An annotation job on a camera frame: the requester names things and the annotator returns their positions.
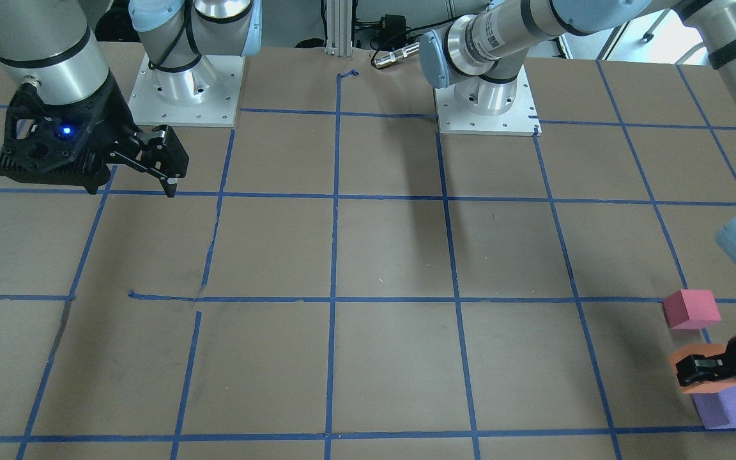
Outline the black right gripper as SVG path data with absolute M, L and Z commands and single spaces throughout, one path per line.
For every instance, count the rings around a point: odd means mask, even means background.
M 17 88 L 6 111 L 0 174 L 21 183 L 84 187 L 93 194 L 110 180 L 109 165 L 149 174 L 174 197 L 189 157 L 172 126 L 140 132 L 114 77 L 67 105 L 45 103 L 29 82 Z

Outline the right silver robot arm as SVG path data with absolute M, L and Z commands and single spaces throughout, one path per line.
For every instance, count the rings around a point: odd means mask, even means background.
M 161 102 L 195 107 L 227 97 L 210 56 L 253 56 L 259 1 L 131 1 L 128 14 Z M 0 64 L 17 84 L 6 111 L 0 176 L 95 194 L 126 165 L 176 194 L 189 157 L 170 125 L 146 133 L 77 1 L 0 1 Z

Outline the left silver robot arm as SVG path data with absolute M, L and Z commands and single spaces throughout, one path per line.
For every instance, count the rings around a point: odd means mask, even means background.
M 646 14 L 669 10 L 680 17 L 687 28 L 693 28 L 703 45 L 709 45 L 708 59 L 724 88 L 721 102 L 729 98 L 730 111 L 736 113 L 736 1 L 496 1 L 479 14 L 464 15 L 435 26 L 426 26 L 418 38 L 422 71 L 434 87 L 439 127 L 448 134 L 532 136 L 541 134 L 539 116 L 524 70 L 528 49 L 558 38 L 564 33 L 592 35 Z M 669 65 L 678 71 L 680 67 Z M 629 114 L 654 114 L 655 122 L 626 123 L 652 129 L 674 129 L 672 126 L 706 128 L 712 136 L 718 125 L 708 119 L 704 125 L 677 122 L 664 123 L 663 114 L 667 82 L 674 82 L 666 71 L 663 81 L 650 78 L 651 73 L 635 73 L 631 91 L 620 93 L 619 109 L 632 109 Z M 719 247 L 736 264 L 736 217 L 716 234 Z M 677 362 L 678 383 L 687 385 L 736 378 L 736 337 L 721 355 L 703 357 L 687 355 Z

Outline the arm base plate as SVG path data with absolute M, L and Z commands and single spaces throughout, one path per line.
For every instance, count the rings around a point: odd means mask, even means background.
M 144 57 L 128 106 L 144 126 L 232 128 L 242 90 L 243 56 L 204 56 L 192 69 L 167 73 Z
M 541 123 L 525 67 L 505 84 L 480 78 L 433 90 L 442 134 L 538 136 Z

